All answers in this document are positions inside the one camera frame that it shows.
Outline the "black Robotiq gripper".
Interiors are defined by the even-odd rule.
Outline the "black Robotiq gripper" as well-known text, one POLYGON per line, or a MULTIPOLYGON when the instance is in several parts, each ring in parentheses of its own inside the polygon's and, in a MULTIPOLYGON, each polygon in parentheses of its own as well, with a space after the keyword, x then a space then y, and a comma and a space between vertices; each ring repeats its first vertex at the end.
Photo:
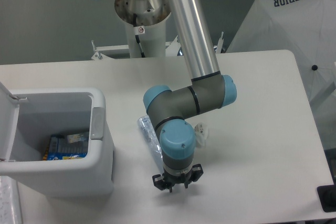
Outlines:
POLYGON ((175 184, 183 184, 187 189, 189 184, 197 182, 200 177, 204 174, 201 164, 195 164, 192 166, 191 170, 186 174, 180 174, 178 176, 173 176, 168 171, 164 170, 163 175, 157 174, 152 176, 153 185, 161 190, 173 191, 175 184))

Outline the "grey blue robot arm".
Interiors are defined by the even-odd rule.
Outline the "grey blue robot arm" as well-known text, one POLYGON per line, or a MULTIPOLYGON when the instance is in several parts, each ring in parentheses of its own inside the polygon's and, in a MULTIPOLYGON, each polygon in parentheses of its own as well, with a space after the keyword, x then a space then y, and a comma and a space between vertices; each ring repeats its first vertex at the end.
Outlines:
POLYGON ((191 85, 178 90, 149 88, 143 103, 161 147, 163 173, 152 177, 159 190, 188 186, 203 174, 194 164, 196 135, 188 118, 220 109, 237 98, 232 78, 220 72, 199 0, 115 0, 128 32, 130 55, 146 58, 165 52, 159 27, 173 16, 191 85))

